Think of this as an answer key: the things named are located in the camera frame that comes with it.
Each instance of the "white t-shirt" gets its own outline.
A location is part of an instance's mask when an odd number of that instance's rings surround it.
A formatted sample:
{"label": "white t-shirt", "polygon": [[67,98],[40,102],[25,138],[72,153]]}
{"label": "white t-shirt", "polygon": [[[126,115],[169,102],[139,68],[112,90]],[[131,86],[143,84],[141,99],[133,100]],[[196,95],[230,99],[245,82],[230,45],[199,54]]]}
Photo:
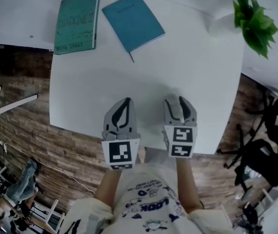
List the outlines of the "white t-shirt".
{"label": "white t-shirt", "polygon": [[78,199],[66,215],[60,234],[232,233],[223,210],[187,214],[176,188],[175,171],[159,164],[138,164],[123,171],[113,212],[95,198]]}

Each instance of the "blue denim clothing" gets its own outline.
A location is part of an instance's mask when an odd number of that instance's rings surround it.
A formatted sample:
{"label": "blue denim clothing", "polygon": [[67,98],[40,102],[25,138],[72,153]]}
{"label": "blue denim clothing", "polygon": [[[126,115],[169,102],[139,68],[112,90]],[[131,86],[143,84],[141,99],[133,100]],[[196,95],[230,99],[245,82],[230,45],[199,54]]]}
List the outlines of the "blue denim clothing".
{"label": "blue denim clothing", "polygon": [[31,159],[28,160],[19,181],[7,188],[6,196],[15,204],[34,195],[33,176],[36,168],[36,162]]}

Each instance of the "book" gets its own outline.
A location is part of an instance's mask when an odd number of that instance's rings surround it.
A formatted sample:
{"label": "book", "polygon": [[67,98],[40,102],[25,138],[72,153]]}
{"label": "book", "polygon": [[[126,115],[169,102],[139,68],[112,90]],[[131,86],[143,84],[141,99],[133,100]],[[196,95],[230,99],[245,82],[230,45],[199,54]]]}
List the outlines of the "book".
{"label": "book", "polygon": [[96,48],[99,0],[62,0],[59,9],[55,54]]}
{"label": "book", "polygon": [[102,11],[128,53],[165,34],[143,0],[118,0]]}

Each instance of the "shirt sleeve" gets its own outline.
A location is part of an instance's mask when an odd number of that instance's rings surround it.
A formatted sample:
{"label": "shirt sleeve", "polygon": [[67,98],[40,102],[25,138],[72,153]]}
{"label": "shirt sleeve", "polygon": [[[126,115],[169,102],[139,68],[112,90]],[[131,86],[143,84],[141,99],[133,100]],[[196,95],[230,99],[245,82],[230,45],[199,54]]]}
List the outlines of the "shirt sleeve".
{"label": "shirt sleeve", "polygon": [[229,218],[223,210],[195,210],[189,214],[190,219],[203,234],[232,234]]}
{"label": "shirt sleeve", "polygon": [[98,234],[112,219],[112,209],[95,198],[75,201],[66,214],[60,234]]}

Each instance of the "tabletop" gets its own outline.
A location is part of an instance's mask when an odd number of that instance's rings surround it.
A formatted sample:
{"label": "tabletop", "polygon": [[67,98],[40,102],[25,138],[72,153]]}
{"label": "tabletop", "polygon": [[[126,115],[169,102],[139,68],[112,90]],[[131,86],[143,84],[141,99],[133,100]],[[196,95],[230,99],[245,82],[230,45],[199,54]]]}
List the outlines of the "tabletop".
{"label": "tabletop", "polygon": [[123,48],[101,9],[97,48],[54,55],[50,78],[50,123],[101,138],[105,113],[119,100],[135,103],[140,145],[165,149],[163,101],[183,96],[198,114],[195,153],[213,154],[237,93],[243,37],[212,38],[210,15],[168,0],[144,0],[165,35],[132,52]]}

